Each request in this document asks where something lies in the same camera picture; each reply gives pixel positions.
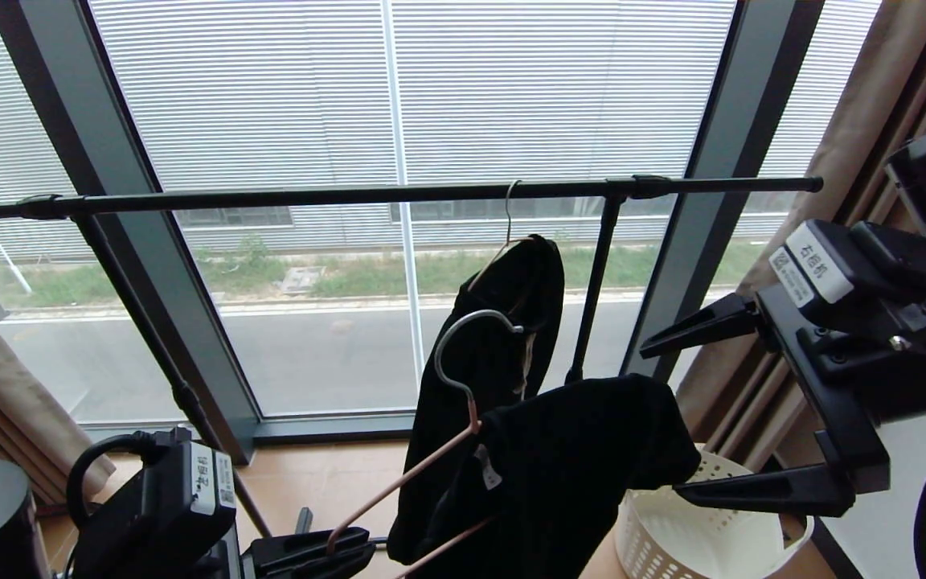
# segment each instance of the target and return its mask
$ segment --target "white pole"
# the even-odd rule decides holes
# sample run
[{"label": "white pole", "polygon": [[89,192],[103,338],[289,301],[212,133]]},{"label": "white pole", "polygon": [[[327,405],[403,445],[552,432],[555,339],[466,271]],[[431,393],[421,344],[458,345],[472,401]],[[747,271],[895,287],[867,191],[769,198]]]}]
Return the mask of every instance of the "white pole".
[{"label": "white pole", "polygon": [[[402,137],[402,109],[399,101],[398,65],[395,55],[395,29],[392,23],[391,0],[381,0],[381,28],[385,36],[385,63],[388,67],[388,101],[392,117],[392,145],[395,150],[395,180],[400,186],[409,184],[405,143]],[[420,290],[416,285],[416,253],[412,245],[412,214],[408,203],[399,203],[402,226],[402,261],[405,263],[405,290],[409,301],[409,334],[412,337],[412,370],[416,391],[424,373],[424,340],[420,327]]]},{"label": "white pole", "polygon": [[16,267],[15,263],[12,263],[12,260],[10,259],[10,254],[6,251],[6,248],[2,245],[1,241],[0,241],[0,253],[2,253],[2,257],[6,261],[6,263],[10,265],[10,271],[14,274],[16,281],[18,281],[21,287],[23,288],[23,292],[28,294],[28,296],[34,293],[34,290],[31,289],[30,283],[28,283],[27,279],[23,277],[23,272],[19,271],[19,268]]}]

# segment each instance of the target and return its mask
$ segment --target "corrugated metal facade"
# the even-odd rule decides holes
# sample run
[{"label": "corrugated metal facade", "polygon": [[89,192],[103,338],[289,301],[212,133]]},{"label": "corrugated metal facade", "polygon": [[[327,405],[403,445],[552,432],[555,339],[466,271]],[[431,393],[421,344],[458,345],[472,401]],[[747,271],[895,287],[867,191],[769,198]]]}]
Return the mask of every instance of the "corrugated metal facade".
[{"label": "corrugated metal facade", "polygon": [[[828,0],[764,172],[805,168],[874,2]],[[410,183],[677,176],[695,139],[732,2],[392,1]],[[378,0],[92,0],[125,98],[168,191],[395,183]],[[0,201],[73,188],[0,40]],[[765,236],[781,216],[745,216]],[[625,217],[657,240],[665,216]],[[518,221],[574,241],[598,221]],[[501,239],[501,221],[415,223],[418,245]],[[385,205],[293,209],[291,226],[185,228],[227,249],[401,245]],[[69,223],[0,221],[15,260],[87,257]]]}]

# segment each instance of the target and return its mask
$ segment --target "tile floor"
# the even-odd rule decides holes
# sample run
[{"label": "tile floor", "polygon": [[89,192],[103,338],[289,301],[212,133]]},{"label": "tile floor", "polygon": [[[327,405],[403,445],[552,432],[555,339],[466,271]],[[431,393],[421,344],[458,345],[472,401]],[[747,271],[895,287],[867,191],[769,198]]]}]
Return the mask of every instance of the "tile floor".
[{"label": "tile floor", "polygon": [[[252,464],[240,470],[246,487],[264,510],[271,531],[288,535],[295,531],[301,507],[313,510],[313,529],[332,528],[341,523],[357,506],[400,476],[405,458],[404,442],[365,444],[326,444],[294,447],[271,447],[258,450]],[[114,457],[117,472],[110,477],[96,501],[103,502],[137,473],[136,458]],[[357,524],[368,528],[372,536],[385,536],[395,518],[397,494],[379,503]],[[249,518],[239,510],[238,535],[242,549],[260,534]],[[45,550],[51,567],[61,569],[70,549],[77,540],[73,525],[66,517],[41,521]],[[357,577],[363,579],[390,578],[400,565],[378,551],[374,560]],[[603,539],[595,556],[589,561],[581,579],[625,579],[624,570],[613,548],[613,532]],[[812,545],[797,554],[775,579],[834,579]]]}]

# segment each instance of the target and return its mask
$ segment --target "basket handle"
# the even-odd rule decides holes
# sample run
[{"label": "basket handle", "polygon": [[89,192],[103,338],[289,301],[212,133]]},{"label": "basket handle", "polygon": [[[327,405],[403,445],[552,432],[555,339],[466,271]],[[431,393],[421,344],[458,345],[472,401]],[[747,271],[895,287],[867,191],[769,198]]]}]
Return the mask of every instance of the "basket handle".
[{"label": "basket handle", "polygon": [[809,541],[809,538],[813,536],[813,525],[815,524],[816,517],[807,516],[805,517],[805,530],[802,531],[802,536],[796,539],[791,545],[785,547],[785,550],[781,553],[781,556],[778,557],[778,560],[774,561],[768,568],[767,572],[764,573],[764,577],[769,577],[774,574],[778,569],[784,567],[788,561],[791,560],[791,557],[795,556],[795,553],[798,553],[805,547],[805,543]]}]

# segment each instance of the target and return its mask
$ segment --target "clothes rack pole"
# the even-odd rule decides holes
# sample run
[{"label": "clothes rack pole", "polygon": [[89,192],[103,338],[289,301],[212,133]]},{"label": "clothes rack pole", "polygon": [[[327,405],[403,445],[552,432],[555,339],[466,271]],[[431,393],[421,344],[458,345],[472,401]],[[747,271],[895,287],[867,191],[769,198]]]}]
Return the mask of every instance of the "clothes rack pole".
[{"label": "clothes rack pole", "polygon": [[[628,179],[587,181],[528,181],[518,183],[514,199],[563,197],[614,197],[654,199],[672,193],[717,191],[820,191],[821,177],[794,179],[668,179],[636,175]],[[233,207],[343,205],[352,203],[401,203],[502,199],[509,183],[447,184],[376,188],[302,188],[275,191],[184,191],[148,195],[36,195],[0,205],[0,220],[25,217],[31,220],[62,220],[70,216],[125,211],[177,211]]]},{"label": "clothes rack pole", "polygon": [[592,323],[595,322],[599,292],[602,290],[602,279],[606,274],[609,246],[613,244],[613,230],[617,228],[617,219],[621,216],[621,205],[624,201],[622,195],[607,197],[602,208],[599,240],[595,246],[595,257],[592,258],[592,273],[588,275],[588,293],[584,296],[584,312],[577,330],[577,345],[574,346],[574,362],[567,371],[567,377],[563,379],[564,384],[574,384],[584,378],[584,355],[588,352],[588,339],[592,337]]},{"label": "clothes rack pole", "polygon": [[[100,226],[99,221],[96,217],[92,216],[73,217],[72,220],[74,224],[76,224],[78,230],[80,230],[81,235],[84,236],[84,241],[88,243],[88,247],[91,247],[92,252],[95,253],[96,259],[102,264],[102,269],[106,272],[106,277],[109,278],[110,283],[113,284],[113,288],[117,291],[117,296],[121,298],[121,303],[124,304],[124,308],[126,308],[129,315],[131,315],[132,322],[138,327],[139,333],[142,335],[152,355],[159,363],[159,367],[162,369],[166,381],[170,382],[170,387],[173,389],[174,402],[177,403],[177,407],[183,411],[185,417],[187,417],[191,425],[195,427],[195,431],[202,437],[203,442],[212,448],[220,450],[220,439],[216,431],[213,430],[213,426],[209,424],[209,420],[206,418],[206,412],[203,411],[202,403],[199,402],[199,397],[195,395],[195,391],[192,391],[191,386],[188,386],[188,383],[181,376],[176,363],[170,358],[170,353],[166,351],[166,346],[162,344],[162,339],[159,338],[159,334],[152,326],[148,314],[135,296],[131,283],[129,283],[128,278],[124,275],[124,271],[122,271],[122,268],[119,266],[117,256],[115,256],[113,250],[109,247],[106,235],[102,231],[102,226]],[[267,527],[267,521],[262,517],[260,507],[253,501],[252,495],[249,494],[249,490],[245,486],[245,483],[243,483],[242,477],[238,474],[238,470],[232,470],[231,475],[234,476],[235,494],[238,495],[238,499],[242,502],[242,506],[245,507],[245,511],[255,525],[256,530],[260,531],[260,534],[264,538],[272,536],[271,531],[269,531]]]}]

